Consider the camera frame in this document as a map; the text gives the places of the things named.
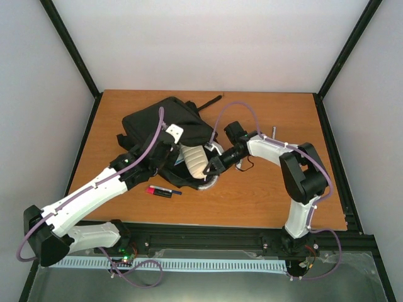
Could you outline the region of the beige fabric pencil case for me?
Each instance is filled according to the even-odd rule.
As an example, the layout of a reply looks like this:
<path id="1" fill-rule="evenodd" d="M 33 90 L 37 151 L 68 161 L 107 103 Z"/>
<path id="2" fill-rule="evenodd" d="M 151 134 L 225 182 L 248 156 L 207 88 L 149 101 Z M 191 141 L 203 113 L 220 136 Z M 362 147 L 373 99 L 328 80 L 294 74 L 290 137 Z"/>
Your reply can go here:
<path id="1" fill-rule="evenodd" d="M 208 159 L 203 146 L 189 147 L 181 145 L 181 152 L 190 175 L 194 179 L 205 180 L 207 176 L 203 171 L 208 165 Z"/>

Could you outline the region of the black student bag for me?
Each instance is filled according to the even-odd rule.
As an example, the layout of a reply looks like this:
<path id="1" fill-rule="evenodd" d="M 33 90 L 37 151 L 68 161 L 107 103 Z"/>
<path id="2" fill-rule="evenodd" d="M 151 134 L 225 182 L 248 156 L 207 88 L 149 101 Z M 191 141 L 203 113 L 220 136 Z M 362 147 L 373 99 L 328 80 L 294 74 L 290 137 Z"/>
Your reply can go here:
<path id="1" fill-rule="evenodd" d="M 118 144 L 126 150 L 111 161 L 127 189 L 161 176 L 172 185 L 205 191 L 218 176 L 203 170 L 216 151 L 205 148 L 216 137 L 213 128 L 200 117 L 196 104 L 171 96 L 122 120 L 124 134 Z"/>

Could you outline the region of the dog picture book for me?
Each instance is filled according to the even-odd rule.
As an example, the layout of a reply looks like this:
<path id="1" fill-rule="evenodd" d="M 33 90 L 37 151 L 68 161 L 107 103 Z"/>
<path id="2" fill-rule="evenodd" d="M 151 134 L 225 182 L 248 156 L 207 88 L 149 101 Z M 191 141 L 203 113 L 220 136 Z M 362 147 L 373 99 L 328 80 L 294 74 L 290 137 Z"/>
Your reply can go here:
<path id="1" fill-rule="evenodd" d="M 175 165 L 178 165 L 184 161 L 184 158 L 182 155 L 179 155 L 178 158 L 175 161 Z"/>

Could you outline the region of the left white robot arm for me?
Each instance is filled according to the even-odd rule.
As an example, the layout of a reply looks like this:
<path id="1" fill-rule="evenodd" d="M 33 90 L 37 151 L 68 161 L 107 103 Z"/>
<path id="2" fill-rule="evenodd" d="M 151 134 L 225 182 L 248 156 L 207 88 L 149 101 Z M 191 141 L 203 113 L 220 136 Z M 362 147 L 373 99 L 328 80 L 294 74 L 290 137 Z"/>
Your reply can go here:
<path id="1" fill-rule="evenodd" d="M 153 136 L 142 155 L 138 155 L 138 148 L 121 154 L 91 182 L 70 195 L 44 208 L 32 205 L 24 210 L 24 241 L 29 243 L 40 265 L 48 267 L 72 252 L 95 247 L 126 252 L 131 238 L 116 223 L 76 224 L 107 201 L 154 177 L 181 135 L 180 130 L 168 128 Z"/>

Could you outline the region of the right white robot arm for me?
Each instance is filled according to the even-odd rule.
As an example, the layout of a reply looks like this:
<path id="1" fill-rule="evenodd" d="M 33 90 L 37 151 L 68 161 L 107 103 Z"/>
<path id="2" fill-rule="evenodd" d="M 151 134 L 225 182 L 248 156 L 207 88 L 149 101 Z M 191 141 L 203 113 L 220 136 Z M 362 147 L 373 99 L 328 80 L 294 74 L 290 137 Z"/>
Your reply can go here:
<path id="1" fill-rule="evenodd" d="M 331 180 L 310 143 L 290 145 L 258 134 L 248 133 L 237 121 L 224 128 L 233 147 L 211 158 L 205 176 L 218 176 L 246 157 L 259 157 L 281 168 L 285 189 L 291 198 L 288 219 L 278 239 L 278 248 L 295 255 L 307 242 L 317 203 Z"/>

